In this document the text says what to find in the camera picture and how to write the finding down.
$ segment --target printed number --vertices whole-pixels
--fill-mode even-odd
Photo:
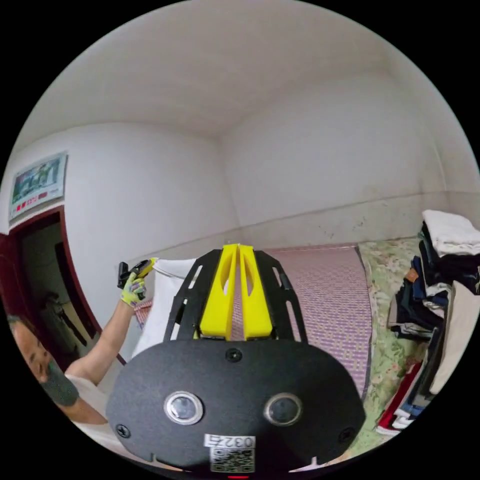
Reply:
[[[220,449],[254,449],[255,437],[206,434],[204,446]]]

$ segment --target screw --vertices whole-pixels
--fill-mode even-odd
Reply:
[[[345,442],[348,442],[351,438],[352,435],[355,433],[355,430],[352,427],[346,428],[345,430],[342,430],[340,432],[340,435],[338,436],[338,442],[341,444],[344,444]]]
[[[129,438],[131,435],[130,430],[125,425],[122,425],[122,424],[117,425],[115,427],[115,430],[118,433],[118,435],[120,435],[120,437],[122,437],[123,439]]]
[[[242,352],[237,348],[229,348],[226,351],[225,358],[233,364],[239,362],[242,359]]]

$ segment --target white shirt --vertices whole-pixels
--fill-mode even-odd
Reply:
[[[99,414],[107,418],[107,395],[95,386],[91,381],[85,378],[79,378],[72,375],[65,375],[77,388],[80,398],[94,408]],[[159,461],[145,461],[132,453],[130,453],[119,441],[108,423],[103,425],[91,425],[88,423],[73,422],[84,434],[88,435],[92,440],[100,444],[102,447],[109,449],[111,452],[126,457],[137,462],[161,467],[169,470],[179,470],[172,466],[165,465]]]

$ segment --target gloved hand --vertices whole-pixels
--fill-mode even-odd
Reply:
[[[128,280],[121,291],[120,298],[127,305],[134,308],[141,301],[139,299],[139,294],[144,294],[146,291],[145,280],[143,278],[137,278],[137,274],[133,272],[128,277]]]

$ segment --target work glove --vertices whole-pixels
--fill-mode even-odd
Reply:
[[[139,294],[144,294],[147,291],[145,288],[145,280],[137,278],[137,274],[132,272],[126,281],[123,290],[121,291],[121,300],[130,307],[135,308],[141,301]]]

